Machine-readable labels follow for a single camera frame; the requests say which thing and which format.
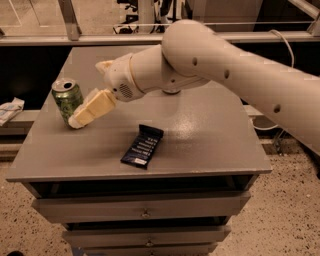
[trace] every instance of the green soda can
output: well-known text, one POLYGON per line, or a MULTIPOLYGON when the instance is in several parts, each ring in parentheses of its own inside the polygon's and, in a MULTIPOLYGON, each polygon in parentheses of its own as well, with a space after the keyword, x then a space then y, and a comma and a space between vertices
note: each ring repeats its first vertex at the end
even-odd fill
POLYGON ((70 127, 69 117, 83 103, 79 85, 71 78, 58 79, 52 84, 52 95, 64 122, 70 127))

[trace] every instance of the terrazzo floor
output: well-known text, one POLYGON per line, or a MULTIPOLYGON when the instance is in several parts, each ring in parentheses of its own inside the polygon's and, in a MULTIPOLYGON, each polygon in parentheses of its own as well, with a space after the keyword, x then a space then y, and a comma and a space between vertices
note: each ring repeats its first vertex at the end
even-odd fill
MULTIPOLYGON (((292 138, 283 141, 284 156, 269 140, 260 141, 273 172, 257 179, 252 198, 229 221, 231 233, 210 256, 320 255, 317 165, 292 138)), ((31 208, 33 198, 21 184, 5 181, 10 164, 0 163, 0 256, 13 250, 26 256, 71 256, 61 238, 63 227, 31 208)))

